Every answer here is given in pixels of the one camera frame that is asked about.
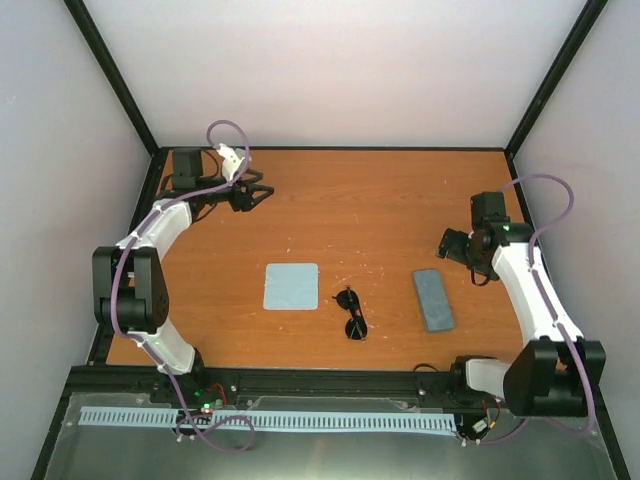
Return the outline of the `grey green glasses case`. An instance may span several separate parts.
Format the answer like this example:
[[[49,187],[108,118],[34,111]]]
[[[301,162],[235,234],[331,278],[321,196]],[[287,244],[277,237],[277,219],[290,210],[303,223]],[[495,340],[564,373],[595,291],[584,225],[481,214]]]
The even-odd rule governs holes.
[[[448,332],[455,328],[441,275],[436,269],[415,271],[412,275],[425,330]]]

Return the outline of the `light blue cleaning cloth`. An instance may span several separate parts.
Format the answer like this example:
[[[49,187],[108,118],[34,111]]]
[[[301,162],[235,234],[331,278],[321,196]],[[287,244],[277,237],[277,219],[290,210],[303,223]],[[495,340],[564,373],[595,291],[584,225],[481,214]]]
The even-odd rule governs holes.
[[[312,311],[319,304],[319,268],[315,263],[271,263],[266,266],[263,308],[268,311]]]

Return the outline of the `black round sunglasses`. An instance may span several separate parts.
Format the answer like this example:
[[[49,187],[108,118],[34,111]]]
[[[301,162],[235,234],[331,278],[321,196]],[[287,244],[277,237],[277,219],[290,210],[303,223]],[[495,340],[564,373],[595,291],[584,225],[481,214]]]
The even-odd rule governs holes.
[[[345,335],[349,340],[364,341],[368,335],[368,325],[362,313],[360,300],[356,292],[346,286],[333,299],[338,306],[349,313],[345,324]]]

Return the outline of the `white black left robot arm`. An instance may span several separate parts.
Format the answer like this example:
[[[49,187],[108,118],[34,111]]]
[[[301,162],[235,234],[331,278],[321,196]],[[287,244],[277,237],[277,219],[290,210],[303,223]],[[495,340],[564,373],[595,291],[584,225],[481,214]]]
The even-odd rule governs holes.
[[[220,203],[248,212],[273,195],[243,149],[219,144],[211,151],[179,148],[172,172],[160,183],[149,213],[114,246],[92,255],[96,320],[146,352],[157,370],[173,375],[172,388],[186,402],[208,390],[200,352],[169,318],[162,260],[178,237]]]

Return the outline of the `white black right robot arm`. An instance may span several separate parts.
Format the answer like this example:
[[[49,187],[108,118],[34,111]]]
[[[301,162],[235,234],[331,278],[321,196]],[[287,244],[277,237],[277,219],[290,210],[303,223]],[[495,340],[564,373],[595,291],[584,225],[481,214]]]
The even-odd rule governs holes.
[[[476,194],[470,208],[471,232],[447,229],[437,255],[486,283],[503,284],[523,348],[511,363],[458,357],[452,366],[456,388],[497,397],[517,416],[593,417],[606,363],[603,345],[586,339],[564,309],[531,241],[533,227],[511,220],[503,193]]]

